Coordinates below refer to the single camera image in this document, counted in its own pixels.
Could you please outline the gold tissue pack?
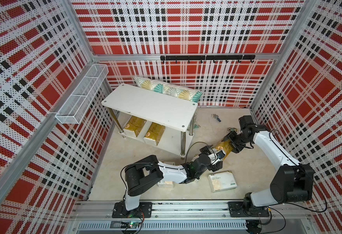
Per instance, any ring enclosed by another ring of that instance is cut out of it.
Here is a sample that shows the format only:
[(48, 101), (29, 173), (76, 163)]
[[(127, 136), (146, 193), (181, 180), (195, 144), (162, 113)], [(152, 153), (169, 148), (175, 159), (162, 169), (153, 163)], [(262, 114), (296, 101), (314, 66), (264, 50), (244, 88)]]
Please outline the gold tissue pack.
[(124, 133), (127, 136), (131, 137), (138, 137), (139, 133), (142, 131), (144, 125), (146, 123), (145, 119), (131, 116), (128, 122), (126, 123), (124, 127)]
[(153, 122), (143, 137), (144, 142), (152, 146), (157, 146), (163, 136), (165, 128), (165, 126)]
[(220, 150), (223, 150), (225, 155), (228, 155), (232, 150), (233, 147), (231, 145), (230, 140), (226, 140), (226, 141), (220, 141), (218, 142), (214, 148), (219, 152)]

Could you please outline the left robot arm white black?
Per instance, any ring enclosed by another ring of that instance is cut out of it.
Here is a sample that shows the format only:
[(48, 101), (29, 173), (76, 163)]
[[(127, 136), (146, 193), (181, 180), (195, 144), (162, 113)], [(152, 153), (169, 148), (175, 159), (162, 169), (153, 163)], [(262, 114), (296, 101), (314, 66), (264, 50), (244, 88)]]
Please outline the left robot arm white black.
[(194, 182), (208, 170), (218, 171), (223, 168), (223, 160), (227, 151), (222, 146), (212, 148), (207, 145), (200, 149), (200, 154), (191, 162), (181, 165), (170, 165), (158, 161), (155, 155), (125, 166), (121, 173), (126, 186), (121, 202), (114, 205), (112, 218), (129, 218), (135, 215), (151, 217), (152, 204), (140, 202), (143, 193), (161, 181), (171, 181), (178, 184)]

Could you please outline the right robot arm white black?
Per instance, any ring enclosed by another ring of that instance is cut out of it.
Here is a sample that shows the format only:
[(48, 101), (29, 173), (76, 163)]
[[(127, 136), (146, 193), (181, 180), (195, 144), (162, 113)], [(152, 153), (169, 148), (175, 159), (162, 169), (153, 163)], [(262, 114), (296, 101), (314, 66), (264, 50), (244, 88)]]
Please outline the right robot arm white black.
[(271, 205), (311, 200), (315, 171), (286, 152), (271, 132), (246, 129), (240, 134), (231, 132), (222, 141), (227, 142), (234, 153), (241, 152), (248, 143), (254, 143), (268, 157), (276, 170), (269, 188), (245, 195), (244, 213), (257, 215)]

